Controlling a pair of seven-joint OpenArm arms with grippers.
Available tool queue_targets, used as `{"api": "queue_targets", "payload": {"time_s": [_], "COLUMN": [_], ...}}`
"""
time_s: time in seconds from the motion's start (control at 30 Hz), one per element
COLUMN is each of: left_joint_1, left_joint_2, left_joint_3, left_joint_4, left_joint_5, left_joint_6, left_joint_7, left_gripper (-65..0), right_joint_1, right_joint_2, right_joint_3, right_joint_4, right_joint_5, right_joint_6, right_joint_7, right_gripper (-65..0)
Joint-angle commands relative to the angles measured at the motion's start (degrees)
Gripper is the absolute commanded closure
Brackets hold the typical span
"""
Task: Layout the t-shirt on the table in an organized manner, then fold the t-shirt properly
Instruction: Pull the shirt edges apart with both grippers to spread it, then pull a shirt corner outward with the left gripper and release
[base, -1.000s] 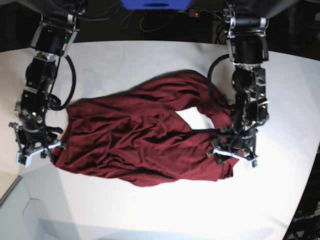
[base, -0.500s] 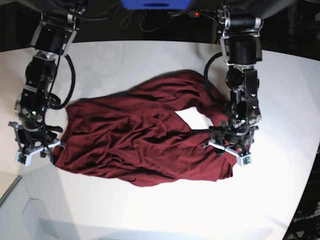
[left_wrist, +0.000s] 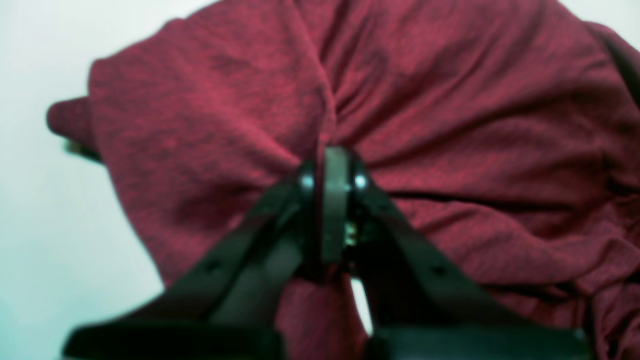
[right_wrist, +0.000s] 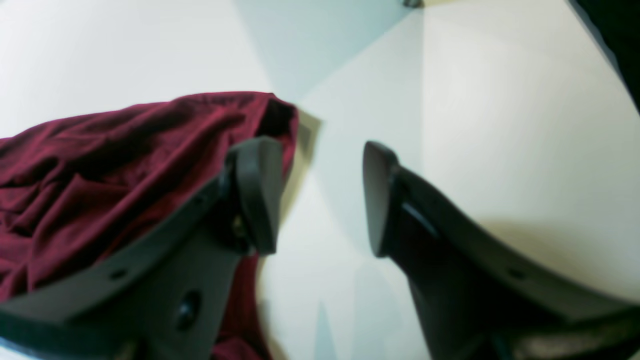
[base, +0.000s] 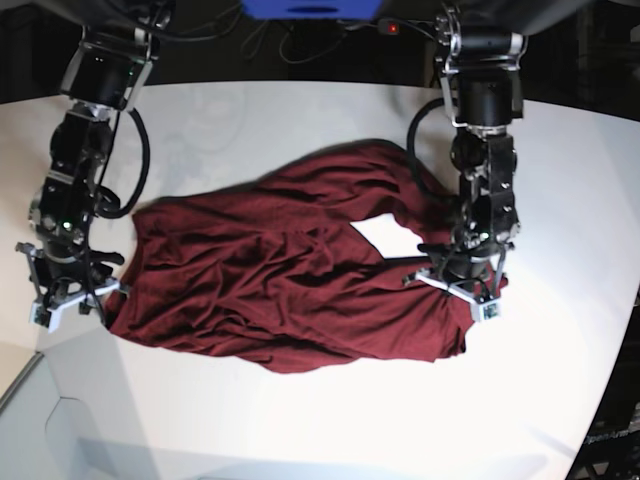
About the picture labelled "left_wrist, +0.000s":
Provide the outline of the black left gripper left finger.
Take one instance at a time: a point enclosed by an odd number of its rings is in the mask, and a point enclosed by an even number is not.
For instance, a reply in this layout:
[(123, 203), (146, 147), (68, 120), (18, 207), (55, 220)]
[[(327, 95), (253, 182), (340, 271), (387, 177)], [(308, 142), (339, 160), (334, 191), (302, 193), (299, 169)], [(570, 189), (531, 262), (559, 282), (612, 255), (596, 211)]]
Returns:
[(64, 360), (286, 360), (282, 292), (313, 241), (315, 166), (270, 187), (185, 276), (137, 310), (74, 330)]

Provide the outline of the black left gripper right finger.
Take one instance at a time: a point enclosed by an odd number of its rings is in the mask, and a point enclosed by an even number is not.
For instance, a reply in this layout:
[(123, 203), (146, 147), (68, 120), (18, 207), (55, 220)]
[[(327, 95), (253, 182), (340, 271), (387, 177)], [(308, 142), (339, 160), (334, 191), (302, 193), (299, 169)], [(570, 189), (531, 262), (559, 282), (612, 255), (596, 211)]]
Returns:
[(495, 301), (419, 234), (340, 146), (324, 151), (321, 255), (362, 282), (364, 360), (591, 360), (582, 330), (537, 325)]

